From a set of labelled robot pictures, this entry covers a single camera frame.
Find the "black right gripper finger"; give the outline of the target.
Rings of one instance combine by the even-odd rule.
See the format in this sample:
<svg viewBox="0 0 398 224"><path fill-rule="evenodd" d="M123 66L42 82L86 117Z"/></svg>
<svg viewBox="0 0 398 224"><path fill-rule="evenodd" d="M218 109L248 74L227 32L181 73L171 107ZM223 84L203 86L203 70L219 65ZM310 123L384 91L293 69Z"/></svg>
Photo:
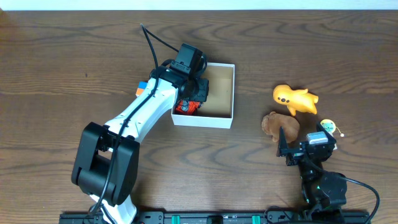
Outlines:
<svg viewBox="0 0 398 224"><path fill-rule="evenodd" d="M279 128L279 144L278 144L278 148L277 148L277 155L285 156L288 149L289 149L289 145L285 138L284 129L283 129L283 127L280 127Z"/></svg>
<svg viewBox="0 0 398 224"><path fill-rule="evenodd" d="M318 132L321 132L321 131L322 131L322 132L329 133L328 125L324 126L324 125L322 125L321 123L317 123L316 129L317 129Z"/></svg>

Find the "yellow rattle drum toy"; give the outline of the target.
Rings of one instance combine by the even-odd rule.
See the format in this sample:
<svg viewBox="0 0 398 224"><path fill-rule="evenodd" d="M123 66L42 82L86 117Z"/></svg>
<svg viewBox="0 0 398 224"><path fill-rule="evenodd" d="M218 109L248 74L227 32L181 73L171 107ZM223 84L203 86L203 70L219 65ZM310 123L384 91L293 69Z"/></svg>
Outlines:
<svg viewBox="0 0 398 224"><path fill-rule="evenodd" d="M323 119L320 121L321 126L331 135L333 135L333 133L335 131L338 131L340 136L343 138L345 135L340 131L340 129L337 127L337 125L335 124L334 121L330 120L330 119Z"/></svg>

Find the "red toy car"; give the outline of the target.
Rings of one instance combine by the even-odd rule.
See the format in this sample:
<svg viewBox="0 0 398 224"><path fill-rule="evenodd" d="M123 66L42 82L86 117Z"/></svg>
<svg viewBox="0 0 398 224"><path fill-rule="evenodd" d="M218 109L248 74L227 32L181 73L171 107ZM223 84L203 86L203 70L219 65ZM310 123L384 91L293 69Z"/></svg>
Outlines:
<svg viewBox="0 0 398 224"><path fill-rule="evenodd" d="M174 113L186 116L195 116L202 105L203 103L199 101L180 100L174 109Z"/></svg>

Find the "colourful puzzle cube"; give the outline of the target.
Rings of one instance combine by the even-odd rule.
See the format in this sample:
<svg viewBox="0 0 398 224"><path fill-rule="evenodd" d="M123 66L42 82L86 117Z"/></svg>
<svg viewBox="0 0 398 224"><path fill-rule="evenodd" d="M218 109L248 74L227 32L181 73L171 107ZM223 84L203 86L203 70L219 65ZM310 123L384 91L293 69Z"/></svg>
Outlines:
<svg viewBox="0 0 398 224"><path fill-rule="evenodd" d="M144 92L146 87L147 87L147 82L139 82L136 90L136 96L139 97Z"/></svg>

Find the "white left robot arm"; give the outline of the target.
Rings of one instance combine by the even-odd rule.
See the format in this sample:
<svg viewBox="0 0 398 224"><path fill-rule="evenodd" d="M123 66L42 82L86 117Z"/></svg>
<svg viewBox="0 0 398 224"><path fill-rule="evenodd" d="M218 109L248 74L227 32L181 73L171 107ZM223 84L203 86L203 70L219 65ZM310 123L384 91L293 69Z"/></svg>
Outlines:
<svg viewBox="0 0 398 224"><path fill-rule="evenodd" d="M72 183L95 204L83 219L104 216L106 223L132 223L137 209L130 193L137 179L140 144L158 119L180 100L205 102L205 69L161 65L150 73L143 93L104 125L90 122L81 134Z"/></svg>

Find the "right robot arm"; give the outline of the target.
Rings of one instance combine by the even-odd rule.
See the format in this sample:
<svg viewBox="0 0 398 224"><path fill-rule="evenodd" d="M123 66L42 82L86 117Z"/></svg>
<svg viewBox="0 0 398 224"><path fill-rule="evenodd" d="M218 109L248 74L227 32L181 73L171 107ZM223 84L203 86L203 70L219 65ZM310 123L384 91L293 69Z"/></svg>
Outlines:
<svg viewBox="0 0 398 224"><path fill-rule="evenodd" d="M290 147L279 129L278 157L285 157L287 166L298 166L305 201L315 210L337 210L346 203L346 181L336 172L323 169L322 163L333 154L336 139L317 123L317 131L306 135L299 147Z"/></svg>

